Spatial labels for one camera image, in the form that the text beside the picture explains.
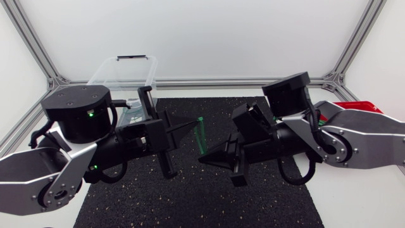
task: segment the white wall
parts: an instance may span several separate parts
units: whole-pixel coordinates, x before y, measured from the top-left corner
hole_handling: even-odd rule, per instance
[[[46,78],[0,6],[0,139],[46,92]]]
[[[388,0],[347,71],[347,87],[360,100],[405,121],[405,1]]]
[[[20,0],[59,73],[89,80],[104,59],[156,56],[157,77],[321,77],[368,0]]]

